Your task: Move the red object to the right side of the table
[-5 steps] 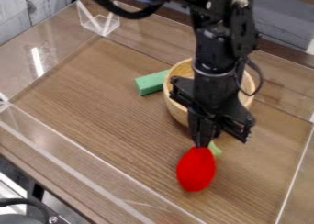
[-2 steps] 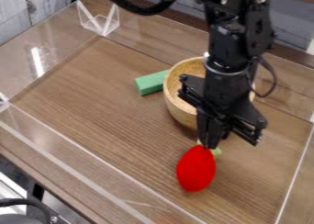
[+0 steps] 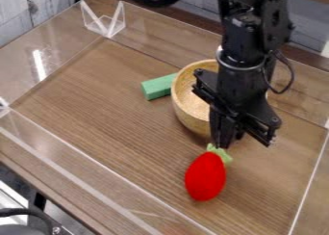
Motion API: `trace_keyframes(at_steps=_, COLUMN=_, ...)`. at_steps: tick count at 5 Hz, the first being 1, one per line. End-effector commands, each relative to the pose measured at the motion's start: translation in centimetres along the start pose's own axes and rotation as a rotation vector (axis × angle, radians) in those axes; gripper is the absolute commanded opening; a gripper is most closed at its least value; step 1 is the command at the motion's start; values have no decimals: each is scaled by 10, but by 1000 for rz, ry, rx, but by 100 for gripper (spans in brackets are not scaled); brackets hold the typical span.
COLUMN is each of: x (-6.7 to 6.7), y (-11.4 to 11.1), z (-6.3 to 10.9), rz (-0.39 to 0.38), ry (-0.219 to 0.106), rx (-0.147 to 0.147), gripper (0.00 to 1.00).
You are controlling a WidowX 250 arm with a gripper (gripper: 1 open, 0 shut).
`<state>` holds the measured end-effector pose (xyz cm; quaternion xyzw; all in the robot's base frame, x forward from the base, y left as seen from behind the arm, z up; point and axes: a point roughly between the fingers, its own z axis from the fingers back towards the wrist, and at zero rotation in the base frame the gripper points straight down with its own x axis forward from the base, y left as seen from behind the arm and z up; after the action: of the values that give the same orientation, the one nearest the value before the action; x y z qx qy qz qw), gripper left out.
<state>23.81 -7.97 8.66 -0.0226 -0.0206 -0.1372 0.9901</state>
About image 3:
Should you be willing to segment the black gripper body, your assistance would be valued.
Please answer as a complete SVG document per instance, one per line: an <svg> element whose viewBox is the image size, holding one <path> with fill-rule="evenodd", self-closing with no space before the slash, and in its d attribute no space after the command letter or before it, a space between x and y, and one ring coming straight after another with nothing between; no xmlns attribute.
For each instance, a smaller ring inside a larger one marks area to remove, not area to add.
<svg viewBox="0 0 329 235"><path fill-rule="evenodd" d="M211 72L197 68L194 77L195 96L209 107L213 106L227 120L238 120L245 134L263 146L268 146L280 119L266 99L268 86L263 70L231 70L221 66L218 72Z"/></svg>

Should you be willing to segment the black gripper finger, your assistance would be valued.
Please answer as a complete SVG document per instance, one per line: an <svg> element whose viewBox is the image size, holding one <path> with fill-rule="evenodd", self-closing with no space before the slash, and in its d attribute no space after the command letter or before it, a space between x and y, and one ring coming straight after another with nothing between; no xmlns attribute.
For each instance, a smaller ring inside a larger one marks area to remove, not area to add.
<svg viewBox="0 0 329 235"><path fill-rule="evenodd" d="M229 118L229 133L227 133L227 145L231 145L234 141L238 141L243 137L245 131L242 124L233 117Z"/></svg>
<svg viewBox="0 0 329 235"><path fill-rule="evenodd" d="M209 107L209 128L213 145L217 148L227 148L231 134L230 123L213 106Z"/></svg>

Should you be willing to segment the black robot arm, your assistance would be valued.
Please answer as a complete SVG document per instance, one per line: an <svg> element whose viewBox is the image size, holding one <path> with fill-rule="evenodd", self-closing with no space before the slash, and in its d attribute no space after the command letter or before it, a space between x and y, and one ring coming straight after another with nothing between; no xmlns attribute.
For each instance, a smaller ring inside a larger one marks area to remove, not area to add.
<svg viewBox="0 0 329 235"><path fill-rule="evenodd" d="M218 70L194 70L193 93L209 105L211 143L227 148L245 134L268 145L280 126L266 93L274 66L287 59L279 51L294 25L287 0L217 0L223 29L215 50Z"/></svg>

